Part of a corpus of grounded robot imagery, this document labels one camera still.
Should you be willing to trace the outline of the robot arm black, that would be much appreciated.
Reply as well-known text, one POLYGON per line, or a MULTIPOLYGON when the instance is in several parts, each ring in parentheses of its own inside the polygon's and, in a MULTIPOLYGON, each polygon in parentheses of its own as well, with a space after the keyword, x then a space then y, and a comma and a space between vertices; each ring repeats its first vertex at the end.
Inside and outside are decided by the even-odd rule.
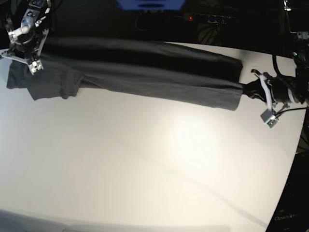
POLYGON ((291 35, 288 42, 296 65, 295 76, 282 74, 276 55, 272 55, 276 76, 252 69, 251 73, 257 80, 243 87, 243 93, 249 98, 259 99, 266 104, 261 119, 270 128, 279 122, 280 116, 290 111, 292 103, 309 102, 309 2, 284 0, 281 15, 281 22, 291 35))
POLYGON ((43 70, 41 53, 49 34, 44 21, 52 12, 51 0, 2 0, 0 2, 0 53, 27 65, 34 75, 43 70))

